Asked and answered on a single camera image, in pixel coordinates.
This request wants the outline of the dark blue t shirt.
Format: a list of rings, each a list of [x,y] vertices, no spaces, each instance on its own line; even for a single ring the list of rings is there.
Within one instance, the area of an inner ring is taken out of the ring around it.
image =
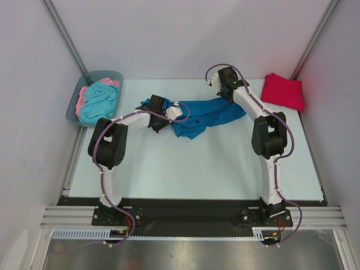
[[[187,137],[192,140],[207,127],[227,124],[246,115],[241,106],[231,104],[221,97],[212,100],[183,101],[180,109],[183,114],[177,119],[187,118],[184,122],[170,123],[153,115],[151,119],[165,126],[171,125],[177,137]]]

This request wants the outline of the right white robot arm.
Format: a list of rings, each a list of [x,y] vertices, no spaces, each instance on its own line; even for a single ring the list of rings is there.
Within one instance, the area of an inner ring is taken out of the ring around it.
[[[260,158],[263,179],[258,218],[272,226],[286,211],[280,173],[281,156],[287,146],[286,116],[269,109],[231,66],[218,70],[210,82],[217,88],[217,95],[239,105],[253,121],[251,146]]]

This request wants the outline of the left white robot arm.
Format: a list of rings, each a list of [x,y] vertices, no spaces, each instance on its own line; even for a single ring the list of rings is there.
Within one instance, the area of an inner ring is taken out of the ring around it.
[[[158,132],[167,126],[170,123],[167,120],[169,107],[169,101],[153,94],[134,112],[117,119],[101,118],[96,123],[88,155],[100,173],[100,207],[107,208],[104,217],[113,225],[121,223],[124,218],[124,210],[117,207],[123,195],[113,180],[113,172],[125,157],[128,135],[141,128],[150,127]]]

